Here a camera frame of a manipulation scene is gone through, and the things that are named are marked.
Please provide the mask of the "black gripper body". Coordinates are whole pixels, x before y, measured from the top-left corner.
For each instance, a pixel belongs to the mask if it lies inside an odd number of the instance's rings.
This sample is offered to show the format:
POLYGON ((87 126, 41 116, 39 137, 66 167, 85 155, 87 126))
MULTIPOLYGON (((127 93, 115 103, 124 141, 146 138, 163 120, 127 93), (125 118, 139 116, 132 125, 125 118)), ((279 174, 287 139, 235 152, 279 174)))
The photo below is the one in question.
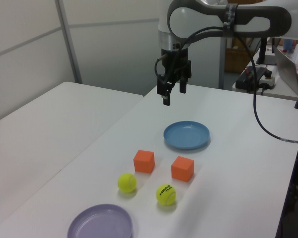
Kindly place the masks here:
POLYGON ((180 51, 161 50, 162 65, 165 69, 162 75, 162 82, 188 82, 191 78, 191 61, 188 60, 188 48, 180 51))

